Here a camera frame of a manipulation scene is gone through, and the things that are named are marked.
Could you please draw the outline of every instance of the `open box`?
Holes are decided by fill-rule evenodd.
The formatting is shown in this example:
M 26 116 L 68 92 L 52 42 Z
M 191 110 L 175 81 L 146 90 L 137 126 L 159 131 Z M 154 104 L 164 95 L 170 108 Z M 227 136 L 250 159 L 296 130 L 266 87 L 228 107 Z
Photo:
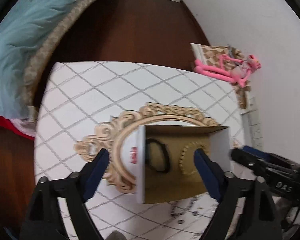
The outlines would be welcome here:
M 158 172 L 164 158 L 156 143 L 146 146 L 146 139 L 165 145 L 169 154 L 170 170 Z M 137 202 L 163 203 L 189 198 L 206 192 L 193 163 L 197 148 L 203 148 L 224 171 L 231 170 L 229 157 L 229 128 L 224 126 L 142 125 L 138 128 Z M 153 165 L 146 165 L 146 147 Z

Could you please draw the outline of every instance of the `pink panther plush toy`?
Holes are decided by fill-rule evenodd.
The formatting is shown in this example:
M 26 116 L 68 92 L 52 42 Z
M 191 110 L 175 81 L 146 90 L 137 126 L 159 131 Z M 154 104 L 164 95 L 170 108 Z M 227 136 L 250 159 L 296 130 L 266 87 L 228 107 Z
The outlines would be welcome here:
M 223 60 L 238 62 L 240 65 L 230 71 L 226 71 L 223 66 Z M 194 71 L 208 77 L 217 78 L 230 83 L 238 83 L 243 88 L 251 73 L 261 68 L 261 64 L 253 55 L 249 55 L 246 60 L 231 58 L 228 55 L 220 55 L 219 63 L 221 68 L 204 65 L 199 59 L 196 59 Z

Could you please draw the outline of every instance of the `blue blanket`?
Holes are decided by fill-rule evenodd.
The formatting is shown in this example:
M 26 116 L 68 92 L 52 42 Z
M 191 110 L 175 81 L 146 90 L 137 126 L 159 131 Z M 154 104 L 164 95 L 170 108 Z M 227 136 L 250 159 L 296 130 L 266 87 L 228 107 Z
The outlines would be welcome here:
M 26 118 L 24 69 L 77 0 L 19 0 L 0 24 L 0 115 Z

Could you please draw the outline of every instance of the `baseboard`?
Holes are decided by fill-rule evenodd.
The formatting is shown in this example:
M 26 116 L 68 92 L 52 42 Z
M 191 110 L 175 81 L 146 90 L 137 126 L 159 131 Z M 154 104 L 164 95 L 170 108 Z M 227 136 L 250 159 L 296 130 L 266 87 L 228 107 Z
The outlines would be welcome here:
M 198 21 L 196 20 L 196 18 L 192 14 L 192 12 L 189 10 L 188 6 L 185 4 L 185 2 L 183 0 L 181 0 L 180 3 L 182 4 L 182 6 L 185 9 L 186 13 L 188 14 L 188 16 L 190 17 L 191 21 L 193 22 L 194 27 L 197 29 L 198 35 L 200 36 L 200 38 L 202 40 L 202 44 L 203 45 L 210 45 L 210 43 L 209 43 L 206 35 L 204 34 L 203 30 L 201 29 Z

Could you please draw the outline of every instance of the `screw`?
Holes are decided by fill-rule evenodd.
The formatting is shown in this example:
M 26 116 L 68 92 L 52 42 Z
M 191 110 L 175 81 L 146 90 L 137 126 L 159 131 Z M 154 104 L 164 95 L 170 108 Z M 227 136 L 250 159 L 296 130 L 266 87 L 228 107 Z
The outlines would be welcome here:
M 72 178 L 72 179 L 75 179 L 77 177 L 79 177 L 79 172 L 77 172 L 77 171 L 74 171 L 70 174 L 70 178 Z
M 226 171 L 226 172 L 225 172 L 225 176 L 226 176 L 227 178 L 233 178 L 233 177 L 234 177 L 233 173 L 230 172 L 230 171 Z
M 46 181 L 48 181 L 48 178 L 47 178 L 47 177 L 41 177 L 41 178 L 39 179 L 39 182 L 40 182 L 40 183 L 44 183 L 44 182 L 46 182 Z
M 259 181 L 260 183 L 264 183 L 266 180 L 265 180 L 264 177 L 258 176 L 258 177 L 257 177 L 257 181 Z

